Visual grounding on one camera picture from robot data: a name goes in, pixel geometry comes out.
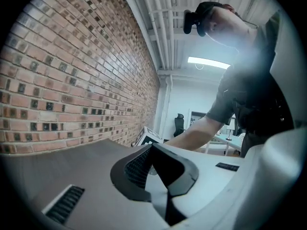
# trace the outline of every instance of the desk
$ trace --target desk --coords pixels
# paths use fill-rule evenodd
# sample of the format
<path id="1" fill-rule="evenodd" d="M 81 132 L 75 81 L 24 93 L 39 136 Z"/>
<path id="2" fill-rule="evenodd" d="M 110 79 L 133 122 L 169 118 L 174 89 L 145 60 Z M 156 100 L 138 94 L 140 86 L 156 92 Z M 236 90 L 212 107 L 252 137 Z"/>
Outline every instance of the desk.
<path id="1" fill-rule="evenodd" d="M 230 136 L 231 140 L 226 140 L 227 137 L 228 137 L 228 135 L 226 135 L 226 134 L 220 134 L 220 135 L 214 136 L 215 139 L 217 139 L 218 141 L 220 141 L 220 142 L 222 142 L 226 145 L 225 156 L 227 156 L 229 146 L 238 150 L 238 151 L 241 151 L 242 140 L 239 137 L 233 136 L 233 135 Z M 206 145 L 205 153 L 208 153 L 209 145 L 210 145 L 210 141 Z"/>

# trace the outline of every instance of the sleeve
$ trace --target sleeve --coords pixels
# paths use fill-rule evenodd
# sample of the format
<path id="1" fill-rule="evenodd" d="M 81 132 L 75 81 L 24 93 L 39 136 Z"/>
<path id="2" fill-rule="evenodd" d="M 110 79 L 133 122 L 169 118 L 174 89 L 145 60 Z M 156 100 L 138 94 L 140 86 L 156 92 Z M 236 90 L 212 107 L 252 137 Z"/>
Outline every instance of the sleeve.
<path id="1" fill-rule="evenodd" d="M 223 74 L 215 101 L 209 112 L 206 114 L 207 117 L 227 125 L 230 124 L 234 110 L 231 98 L 226 97 L 224 92 L 228 90 L 231 82 L 234 80 L 233 76 L 233 66 L 230 66 Z"/>

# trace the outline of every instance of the black vent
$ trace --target black vent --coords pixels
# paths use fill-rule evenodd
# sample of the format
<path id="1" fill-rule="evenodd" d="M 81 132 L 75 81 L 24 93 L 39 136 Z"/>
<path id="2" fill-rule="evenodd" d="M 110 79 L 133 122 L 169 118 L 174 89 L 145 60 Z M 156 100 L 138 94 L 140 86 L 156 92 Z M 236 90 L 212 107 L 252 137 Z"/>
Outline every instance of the black vent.
<path id="1" fill-rule="evenodd" d="M 143 189 L 145 189 L 147 175 L 152 166 L 152 158 L 149 156 L 149 152 L 150 149 L 125 166 L 125 174 L 128 176 L 128 180 Z"/>
<path id="2" fill-rule="evenodd" d="M 84 189 L 77 186 L 71 186 L 46 213 L 46 216 L 60 224 L 64 224 L 81 198 L 83 192 Z"/>

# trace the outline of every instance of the black chair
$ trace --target black chair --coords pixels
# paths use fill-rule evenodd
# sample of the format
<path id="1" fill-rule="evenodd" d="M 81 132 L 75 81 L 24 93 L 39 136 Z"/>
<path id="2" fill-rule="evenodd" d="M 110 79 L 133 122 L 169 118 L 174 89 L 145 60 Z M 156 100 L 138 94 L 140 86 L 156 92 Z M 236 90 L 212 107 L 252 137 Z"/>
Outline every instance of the black chair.
<path id="1" fill-rule="evenodd" d="M 174 132 L 174 137 L 179 136 L 185 129 L 183 128 L 184 124 L 184 116 L 180 113 L 178 113 L 178 116 L 175 118 L 175 127 L 176 131 Z"/>

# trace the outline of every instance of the man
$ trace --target man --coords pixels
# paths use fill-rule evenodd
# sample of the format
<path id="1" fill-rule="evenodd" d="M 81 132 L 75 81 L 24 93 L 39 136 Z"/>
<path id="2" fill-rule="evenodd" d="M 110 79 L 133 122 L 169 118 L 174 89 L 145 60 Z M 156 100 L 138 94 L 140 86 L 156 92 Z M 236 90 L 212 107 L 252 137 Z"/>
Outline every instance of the man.
<path id="1" fill-rule="evenodd" d="M 195 13 L 185 11 L 184 32 L 193 24 L 200 36 L 239 52 L 233 66 L 224 73 L 215 102 L 206 116 L 166 144 L 195 150 L 210 141 L 235 114 L 246 130 L 241 157 L 249 148 L 263 144 L 270 136 L 293 128 L 290 111 L 283 94 L 270 75 L 275 56 L 280 13 L 257 29 L 250 28 L 228 4 L 203 2 Z"/>

